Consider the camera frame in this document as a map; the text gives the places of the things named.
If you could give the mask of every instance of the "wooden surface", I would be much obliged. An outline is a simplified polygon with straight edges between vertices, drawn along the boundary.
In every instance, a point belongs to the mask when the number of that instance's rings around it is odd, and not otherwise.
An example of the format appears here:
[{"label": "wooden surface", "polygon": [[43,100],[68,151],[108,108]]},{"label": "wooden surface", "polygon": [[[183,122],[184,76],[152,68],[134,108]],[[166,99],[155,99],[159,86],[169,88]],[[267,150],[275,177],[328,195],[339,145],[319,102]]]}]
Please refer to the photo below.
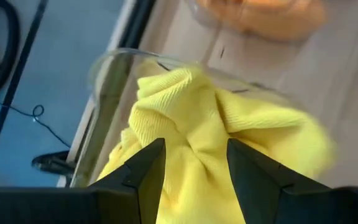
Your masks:
[{"label": "wooden surface", "polygon": [[[279,44],[203,26],[184,1],[160,0],[141,49],[198,61],[300,102],[337,141],[337,162],[321,181],[358,185],[358,0],[325,2],[329,20],[320,30],[303,42]],[[113,132],[105,148],[117,142]]]}]

